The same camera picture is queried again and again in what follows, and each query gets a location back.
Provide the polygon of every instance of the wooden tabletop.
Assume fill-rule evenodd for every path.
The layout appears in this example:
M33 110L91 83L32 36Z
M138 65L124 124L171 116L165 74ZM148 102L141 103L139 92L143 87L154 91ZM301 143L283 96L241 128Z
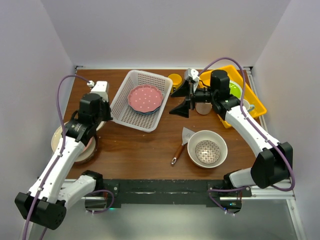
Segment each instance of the wooden tabletop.
M88 80L108 81L110 103L114 99L128 69L115 70L78 70L77 74ZM185 70L155 69L147 72L168 76L176 73L184 75ZM81 97L89 92L87 85L74 81L65 113L65 121L79 108ZM211 111L200 115L190 111L189 118L170 115L169 111L183 101L183 98L168 99L156 130L147 133L130 127L107 122L97 132L98 150L90 162L73 166L67 178L76 179L85 170L103 174L105 179L223 179L227 173L246 169L253 165L255 156L248 144L235 129L225 128L218 116ZM211 130L221 135L228 147L228 155L222 165L204 169L195 165L189 158L187 147L182 152L175 166L171 160L182 144L182 129L186 127L194 132Z

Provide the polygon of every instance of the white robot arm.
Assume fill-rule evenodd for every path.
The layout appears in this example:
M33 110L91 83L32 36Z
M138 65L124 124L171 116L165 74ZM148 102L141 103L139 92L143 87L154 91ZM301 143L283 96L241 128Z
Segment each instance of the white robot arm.
M65 125L66 136L62 154L63 138L60 139L57 149L51 157L43 173L26 193L20 192L15 198L21 215L24 219L30 210L31 203L40 191L36 205L31 215L31 221L56 229L63 221L67 209L71 208L83 196L94 190L103 189L103 176L93 171L85 171L70 186L61 189L73 163L82 153L89 140L96 134L106 121L112 120L108 98L109 84L106 81L98 81L80 100L79 110ZM43 187L40 183L45 175L49 174Z
M226 71L220 69L212 71L208 88L194 88L199 81L197 75L198 72L194 69L189 68L185 72L183 84L171 94L173 98L185 97L185 99L169 113L188 118L189 110L195 109L196 103L211 103L213 110L237 130L256 157L252 167L226 174L223 188L257 185L264 189L287 179L292 171L291 145L287 142L280 143L269 135L245 108L241 109L240 100L230 94L230 79Z

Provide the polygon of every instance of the white plate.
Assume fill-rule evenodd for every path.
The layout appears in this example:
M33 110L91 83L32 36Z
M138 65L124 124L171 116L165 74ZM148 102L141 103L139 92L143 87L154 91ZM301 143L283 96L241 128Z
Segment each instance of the white plate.
M56 151L59 141L62 138L61 136L62 128L61 126L58 127L58 129L54 132L53 137L51 139L51 149L53 152ZM87 158L89 158L93 152L95 151L96 147L96 140L94 137L92 137L91 143L88 144L88 147L83 150L83 152L78 156L78 158L75 160L75 162L82 162L85 161Z

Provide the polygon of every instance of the pink plate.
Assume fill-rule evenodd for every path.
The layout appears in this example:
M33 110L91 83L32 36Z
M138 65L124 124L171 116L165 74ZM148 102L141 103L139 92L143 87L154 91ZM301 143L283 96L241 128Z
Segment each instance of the pink plate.
M129 105L138 112L148 113L161 106L164 97L155 86L140 85L132 89L128 95Z

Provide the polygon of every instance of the white plastic basket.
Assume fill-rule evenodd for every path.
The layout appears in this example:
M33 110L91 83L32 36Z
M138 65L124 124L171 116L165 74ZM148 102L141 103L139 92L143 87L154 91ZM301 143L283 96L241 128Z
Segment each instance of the white plastic basket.
M163 95L163 101L160 109L149 115L136 113L128 104L129 92L135 87L145 84L157 87ZM170 95L172 85L173 82L168 77L146 71L131 70L126 75L110 105L113 121L117 124L147 133L152 132L158 126Z

